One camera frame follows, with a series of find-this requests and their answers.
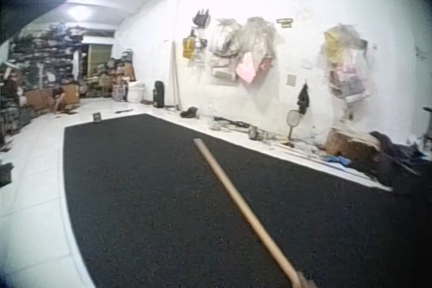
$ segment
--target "wooden pole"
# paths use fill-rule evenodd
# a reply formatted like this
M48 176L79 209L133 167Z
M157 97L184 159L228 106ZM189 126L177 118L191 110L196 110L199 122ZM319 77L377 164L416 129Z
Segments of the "wooden pole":
M201 140L200 138L195 138L194 142L200 150L201 154L207 160L212 170L215 172L216 176L225 186L225 189L228 191L228 194L231 196L232 200L236 203L237 207L240 209L246 220L249 222L249 225L253 228L259 239L267 247L270 254L281 267L283 273L285 273L289 280L291 280L293 288L301 288L302 284L300 282L300 278L296 269L292 266L291 262L288 261L288 259L284 256L277 244L273 241L268 232L265 230L264 226L262 226L261 222L250 209L248 203L243 199L242 195L240 195L234 184L231 182L231 180L225 174L219 163L216 161L209 149L206 147L203 140Z

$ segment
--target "black carpet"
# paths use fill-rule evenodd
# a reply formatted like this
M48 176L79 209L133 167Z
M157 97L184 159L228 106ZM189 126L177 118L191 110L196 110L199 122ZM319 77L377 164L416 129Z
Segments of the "black carpet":
M319 288L423 279L427 206L137 115L65 131L70 218L97 287L290 286L194 137Z

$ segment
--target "white tiled floor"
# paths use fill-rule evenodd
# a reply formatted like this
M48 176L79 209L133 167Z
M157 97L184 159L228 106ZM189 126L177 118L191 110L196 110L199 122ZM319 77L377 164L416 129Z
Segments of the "white tiled floor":
M130 108L134 110L115 114L117 110ZM211 131L204 119L181 119L177 113L111 99L83 100L78 114L60 117L50 114L34 119L12 138L12 149L0 153L3 163L14 165L13 183L0 189L0 265L14 287L93 287L66 207L63 131L64 127L92 121L96 111L101 112L103 119L148 113L278 159L387 189L364 175L312 162L303 154L292 154L278 146L250 141L246 134Z

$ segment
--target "ceiling light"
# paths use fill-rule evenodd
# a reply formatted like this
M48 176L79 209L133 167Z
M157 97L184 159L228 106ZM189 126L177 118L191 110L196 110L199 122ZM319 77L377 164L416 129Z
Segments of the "ceiling light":
M75 21L82 22L91 15L91 10L85 6L76 6L69 10L69 14L75 19Z

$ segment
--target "broom handle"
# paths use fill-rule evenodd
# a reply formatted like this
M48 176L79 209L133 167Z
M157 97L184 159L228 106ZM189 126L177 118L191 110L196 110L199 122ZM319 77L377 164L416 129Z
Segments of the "broom handle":
M207 160L208 164L210 164L212 170L216 173L216 176L225 186L232 200L236 203L244 217L246 217L249 225L254 229L259 239L267 247L270 254L274 257L276 262L281 267L283 273L285 273L289 280L291 280L293 288L301 287L300 279L298 277L296 269L294 269L291 262L288 261L288 259L284 256L277 244L273 241L268 232L265 230L264 226L261 225L261 222L255 216L253 211L250 209L248 203L243 199L242 195L240 195L236 187L234 187L234 184L231 182L231 180L225 174L219 163L213 157L209 149L204 144L203 140L201 140L200 138L195 138L194 142L200 150L201 154Z

